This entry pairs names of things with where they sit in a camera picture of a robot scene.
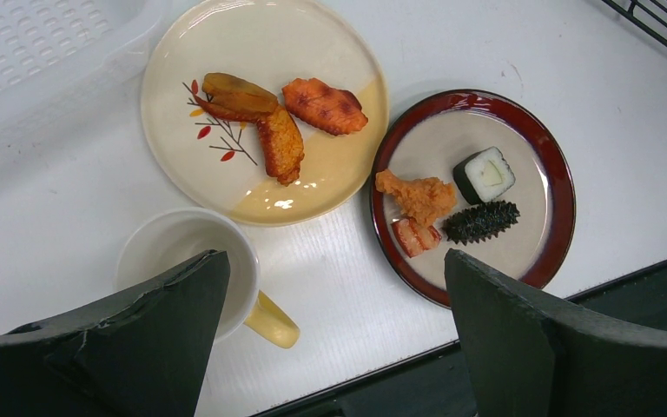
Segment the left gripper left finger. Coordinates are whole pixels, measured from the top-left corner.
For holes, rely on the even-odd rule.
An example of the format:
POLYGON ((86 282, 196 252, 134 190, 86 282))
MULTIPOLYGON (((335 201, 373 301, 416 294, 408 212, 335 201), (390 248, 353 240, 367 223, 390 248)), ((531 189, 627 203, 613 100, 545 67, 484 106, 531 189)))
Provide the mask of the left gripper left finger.
POLYGON ((191 416, 230 281, 207 250, 0 334, 0 416, 191 416))

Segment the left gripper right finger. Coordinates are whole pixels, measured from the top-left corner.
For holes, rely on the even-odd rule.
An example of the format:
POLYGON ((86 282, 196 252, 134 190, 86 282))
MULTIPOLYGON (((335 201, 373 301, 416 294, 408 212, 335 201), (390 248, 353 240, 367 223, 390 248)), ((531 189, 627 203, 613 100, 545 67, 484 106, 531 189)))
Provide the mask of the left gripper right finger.
POLYGON ((481 416, 667 416, 667 331, 597 313, 451 249, 444 277, 481 416))

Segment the red rimmed plate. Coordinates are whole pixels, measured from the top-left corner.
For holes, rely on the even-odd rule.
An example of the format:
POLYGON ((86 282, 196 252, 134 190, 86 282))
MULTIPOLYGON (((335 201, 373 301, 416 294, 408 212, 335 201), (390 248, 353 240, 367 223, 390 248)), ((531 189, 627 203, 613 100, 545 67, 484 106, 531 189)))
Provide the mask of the red rimmed plate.
POLYGON ((455 89, 414 104, 384 136, 372 179, 385 257, 408 287, 443 308, 451 249, 543 288, 570 247, 576 199, 563 152, 506 97, 455 89))

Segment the cream plate with leaf pattern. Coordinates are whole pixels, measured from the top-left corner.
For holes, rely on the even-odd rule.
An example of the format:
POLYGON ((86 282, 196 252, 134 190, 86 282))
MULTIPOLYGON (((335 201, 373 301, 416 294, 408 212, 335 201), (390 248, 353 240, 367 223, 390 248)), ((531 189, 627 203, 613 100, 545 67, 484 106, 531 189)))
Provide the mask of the cream plate with leaf pattern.
POLYGON ((259 226, 335 209, 368 178, 389 103, 377 59, 315 1, 205 1, 146 68, 144 134, 184 194, 259 226))

